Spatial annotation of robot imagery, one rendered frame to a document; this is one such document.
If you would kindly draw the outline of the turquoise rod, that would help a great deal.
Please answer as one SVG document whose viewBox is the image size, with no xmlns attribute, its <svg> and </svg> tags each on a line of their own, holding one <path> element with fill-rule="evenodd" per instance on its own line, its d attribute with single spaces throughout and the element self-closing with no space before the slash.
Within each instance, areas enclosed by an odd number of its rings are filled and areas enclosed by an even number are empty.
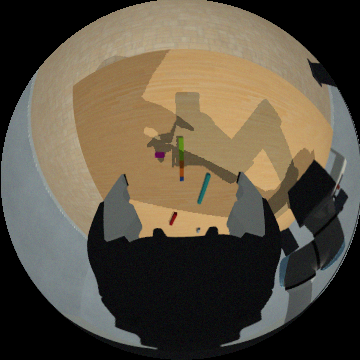
<svg viewBox="0 0 360 360">
<path fill-rule="evenodd" d="M 203 182 L 203 186 L 202 186 L 202 189 L 201 189 L 201 192 L 200 192 L 198 201 L 197 201 L 198 204 L 201 204 L 201 203 L 202 203 L 202 200 L 203 200 L 204 194 L 205 194 L 205 192 L 206 192 L 206 189 L 207 189 L 207 186 L 208 186 L 210 177 L 211 177 L 211 174 L 210 174 L 210 173 L 206 173 L 206 176 L 205 176 L 205 179 L 204 179 L 204 182 Z"/>
</svg>

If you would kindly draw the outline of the green rectangular bar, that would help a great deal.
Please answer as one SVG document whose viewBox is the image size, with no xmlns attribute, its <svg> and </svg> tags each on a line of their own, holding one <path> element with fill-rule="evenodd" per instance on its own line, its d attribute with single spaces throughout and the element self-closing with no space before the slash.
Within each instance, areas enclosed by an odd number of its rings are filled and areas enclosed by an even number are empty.
<svg viewBox="0 0 360 360">
<path fill-rule="evenodd" d="M 184 161 L 184 138 L 179 137 L 179 161 Z"/>
</svg>

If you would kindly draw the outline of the orange rod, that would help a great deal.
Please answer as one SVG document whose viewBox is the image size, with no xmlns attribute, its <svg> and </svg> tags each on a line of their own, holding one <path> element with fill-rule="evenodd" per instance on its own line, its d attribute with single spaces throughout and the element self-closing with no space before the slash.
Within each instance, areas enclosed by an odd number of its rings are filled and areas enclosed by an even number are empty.
<svg viewBox="0 0 360 360">
<path fill-rule="evenodd" d="M 179 161 L 180 177 L 184 177 L 184 161 Z"/>
</svg>

